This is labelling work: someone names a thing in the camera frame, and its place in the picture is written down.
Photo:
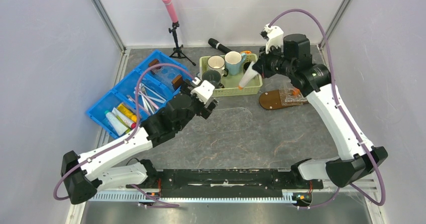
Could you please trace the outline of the clear textured toothbrush holder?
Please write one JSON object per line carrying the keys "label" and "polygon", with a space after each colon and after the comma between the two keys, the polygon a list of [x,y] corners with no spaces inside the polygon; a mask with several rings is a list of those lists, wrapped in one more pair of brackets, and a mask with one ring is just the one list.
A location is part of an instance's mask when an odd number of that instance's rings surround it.
{"label": "clear textured toothbrush holder", "polygon": [[297,88],[285,88],[279,90],[281,104],[283,106],[294,106],[307,104],[307,99]]}

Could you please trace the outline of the white toothpaste tube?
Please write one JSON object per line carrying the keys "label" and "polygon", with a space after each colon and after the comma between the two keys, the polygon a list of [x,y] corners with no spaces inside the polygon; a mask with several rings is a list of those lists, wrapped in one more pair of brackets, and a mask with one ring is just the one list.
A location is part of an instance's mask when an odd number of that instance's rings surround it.
{"label": "white toothpaste tube", "polygon": [[252,61],[248,65],[248,67],[247,67],[247,69],[246,69],[246,71],[245,71],[242,79],[240,80],[240,82],[238,84],[238,88],[240,90],[242,90],[254,77],[256,77],[258,75],[258,72],[253,69],[253,65],[254,64],[255,64],[255,62]]}

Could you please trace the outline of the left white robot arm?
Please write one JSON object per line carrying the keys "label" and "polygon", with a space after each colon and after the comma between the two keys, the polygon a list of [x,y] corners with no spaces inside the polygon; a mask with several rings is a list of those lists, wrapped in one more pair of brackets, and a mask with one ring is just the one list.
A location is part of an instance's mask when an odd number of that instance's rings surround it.
{"label": "left white robot arm", "polygon": [[116,167],[116,164],[173,139],[195,116],[207,119],[217,106],[212,96],[214,89],[206,80],[186,80],[165,107],[141,121],[131,132],[83,154],[74,151],[64,154],[60,182],[66,188],[67,199],[71,204],[81,204],[99,191],[119,185],[153,187],[158,181],[155,171],[142,163],[129,167]]}

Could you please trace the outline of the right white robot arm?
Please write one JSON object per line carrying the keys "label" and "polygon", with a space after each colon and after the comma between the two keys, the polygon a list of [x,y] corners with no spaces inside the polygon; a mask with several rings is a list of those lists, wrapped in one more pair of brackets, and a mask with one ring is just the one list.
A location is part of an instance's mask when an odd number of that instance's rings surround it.
{"label": "right white robot arm", "polygon": [[266,78],[275,74],[288,77],[317,111],[338,150],[335,158],[305,159],[293,164],[293,186],[303,188],[310,180],[323,179],[345,187],[373,173],[386,160],[386,149],[375,147],[350,116],[337,87],[332,85],[329,69],[313,62],[306,35],[285,36],[281,47],[261,47],[259,53],[253,68]]}

